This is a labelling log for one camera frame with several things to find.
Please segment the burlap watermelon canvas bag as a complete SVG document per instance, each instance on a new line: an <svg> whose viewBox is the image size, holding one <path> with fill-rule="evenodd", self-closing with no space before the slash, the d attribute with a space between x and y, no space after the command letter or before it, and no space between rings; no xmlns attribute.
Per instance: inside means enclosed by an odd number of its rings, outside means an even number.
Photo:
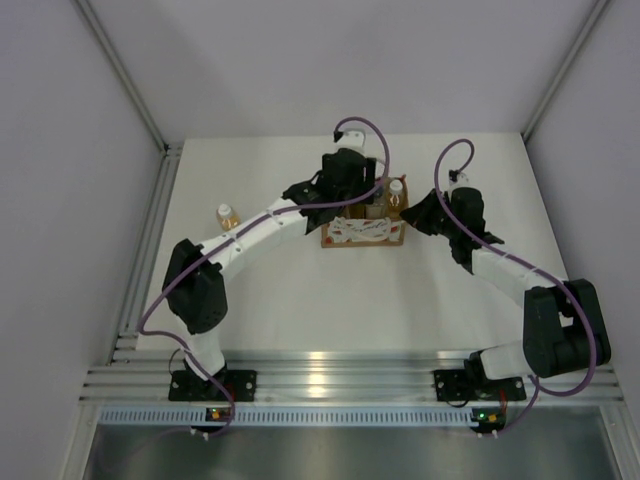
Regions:
<svg viewBox="0 0 640 480"><path fill-rule="evenodd" d="M384 180L385 200L387 187L391 180L399 178L404 183L405 200L403 210L409 206L409 193L406 175L391 175ZM321 227L320 245L322 248L347 248L347 247L395 247L404 243L407 224L400 217L391 219L387 215L381 219L366 219L366 202L351 205L334 220Z"/></svg>

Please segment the white cap amber bottle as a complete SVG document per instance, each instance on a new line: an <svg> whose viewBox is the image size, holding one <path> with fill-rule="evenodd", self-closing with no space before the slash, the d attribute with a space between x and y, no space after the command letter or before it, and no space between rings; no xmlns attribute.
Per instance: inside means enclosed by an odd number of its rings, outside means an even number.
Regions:
<svg viewBox="0 0 640 480"><path fill-rule="evenodd" d="M224 232L228 232L240 225L241 220L237 212L228 204L220 204L216 210L218 223Z"/></svg>

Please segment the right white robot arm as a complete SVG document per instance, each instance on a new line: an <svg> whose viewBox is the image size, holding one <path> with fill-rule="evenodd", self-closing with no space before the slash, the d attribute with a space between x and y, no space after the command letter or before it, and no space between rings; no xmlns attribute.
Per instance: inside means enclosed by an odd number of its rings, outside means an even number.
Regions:
<svg viewBox="0 0 640 480"><path fill-rule="evenodd" d="M523 312L519 340L472 353L465 362L465 384L488 397L502 380L530 376L541 380L582 371L584 379L563 396L591 383L598 366L611 358L611 346L595 286L585 280L561 280L508 252L486 229L479 190L432 190L400 217L428 236L449 242L453 260L469 274L496 287Z"/></svg>

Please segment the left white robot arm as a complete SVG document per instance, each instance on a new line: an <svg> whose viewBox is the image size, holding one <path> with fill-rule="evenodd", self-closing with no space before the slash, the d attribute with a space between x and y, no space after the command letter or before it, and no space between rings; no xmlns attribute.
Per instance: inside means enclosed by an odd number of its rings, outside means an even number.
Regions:
<svg viewBox="0 0 640 480"><path fill-rule="evenodd" d="M339 216L348 200L364 196L375 183L376 161L341 147L322 156L310 180L290 186L266 211L214 239L179 242L163 287L170 311L187 329L186 363L191 387L207 400L226 386L218 325L228 312L227 284L275 247L307 235Z"/></svg>

